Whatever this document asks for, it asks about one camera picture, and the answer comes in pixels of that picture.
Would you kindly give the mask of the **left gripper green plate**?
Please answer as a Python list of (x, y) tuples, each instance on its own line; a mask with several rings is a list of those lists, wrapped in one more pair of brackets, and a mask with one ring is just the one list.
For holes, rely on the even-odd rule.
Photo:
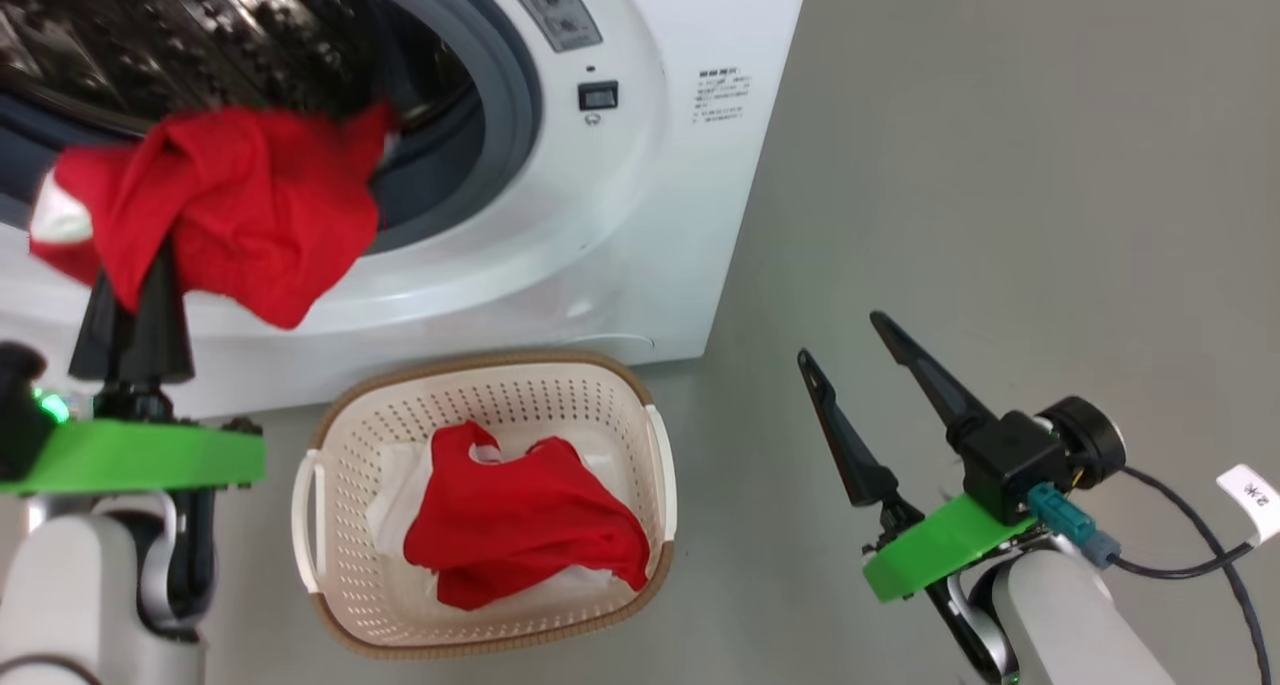
[[(100, 269), (72, 352), (78, 382), (177, 385), (195, 378), (183, 289), (172, 246), (161, 246), (142, 280), (120, 361), (116, 330), (125, 311)], [(70, 402), (38, 385), (24, 401), (35, 408), (40, 443), (20, 478), (0, 476), (5, 496), (110, 496), (248, 487), (265, 476), (266, 444), (253, 431), (191, 423), (79, 419)]]

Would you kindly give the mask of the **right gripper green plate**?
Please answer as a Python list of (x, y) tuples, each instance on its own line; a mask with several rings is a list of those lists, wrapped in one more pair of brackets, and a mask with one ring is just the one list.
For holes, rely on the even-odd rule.
[[(887, 312), (870, 312), (870, 324), (893, 361), (915, 379), (954, 451), (959, 453), (961, 442), (998, 421), (991, 408)], [(797, 369), (851, 507), (872, 507), (896, 497), (899, 480), (849, 423), (835, 385), (809, 350), (797, 352)], [(900, 600), (978, 563), (1034, 524), (1025, 513), (1016, 513), (1012, 524), (1005, 524), (973, 497), (961, 494), (881, 547), (864, 563), (863, 576), (878, 602)]]

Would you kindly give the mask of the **red and white garment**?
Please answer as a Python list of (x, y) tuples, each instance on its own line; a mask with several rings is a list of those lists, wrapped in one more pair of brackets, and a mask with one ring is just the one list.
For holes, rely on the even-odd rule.
[(29, 251), (136, 310), (170, 243), (182, 293), (294, 329), (378, 234), (370, 183), (398, 137), (389, 102), (355, 117), (219, 108), (165, 117), (132, 143), (65, 149), (44, 175)]
[(563, 438), (509, 455), (466, 421), (383, 446), (379, 465), (365, 511), (372, 548), (433, 574), (445, 607), (475, 612), (547, 583), (640, 592), (650, 581), (640, 519)]

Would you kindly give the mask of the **white front-load washing machine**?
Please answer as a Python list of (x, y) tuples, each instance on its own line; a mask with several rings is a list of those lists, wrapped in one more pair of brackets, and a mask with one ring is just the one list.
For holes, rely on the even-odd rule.
[[(554, 52), (518, 0), (541, 119), (507, 188), (462, 224), (372, 254), (296, 329), (215, 296), (187, 300), (195, 419), (333, 401), (347, 385), (453, 353), (631, 333), (644, 362), (704, 352), (804, 0), (582, 0), (604, 42)], [(67, 374), (88, 289), (0, 234), (0, 341)]]

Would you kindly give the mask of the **stainless steel washing machine drum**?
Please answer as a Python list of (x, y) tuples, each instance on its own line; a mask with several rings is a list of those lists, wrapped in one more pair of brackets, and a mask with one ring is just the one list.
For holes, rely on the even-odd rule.
[(344, 119), (380, 100), (415, 131), (472, 87), (390, 0), (0, 0), (0, 90), (123, 137), (177, 111)]

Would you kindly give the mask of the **cream perforated laundry basket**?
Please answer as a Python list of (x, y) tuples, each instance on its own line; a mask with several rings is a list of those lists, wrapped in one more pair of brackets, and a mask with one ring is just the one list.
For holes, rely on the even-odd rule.
[[(384, 446), (426, 443), (472, 420), (502, 446), (562, 437), (639, 519), (645, 588), (535, 588), (474, 613), (436, 602), (435, 579), (376, 552), (365, 512)], [(666, 424), (632, 371), (603, 353), (489, 353), (372, 378), (337, 398), (294, 476), (291, 534), (310, 602), (330, 636), (371, 659), (449, 659), (539, 647), (613, 627), (659, 593), (677, 547), (678, 490)]]

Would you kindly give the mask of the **grey warning sticker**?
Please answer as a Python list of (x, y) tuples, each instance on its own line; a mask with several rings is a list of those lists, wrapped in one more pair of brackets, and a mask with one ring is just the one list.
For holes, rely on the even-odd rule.
[(604, 42), (582, 0), (518, 0), (554, 52), (573, 52)]

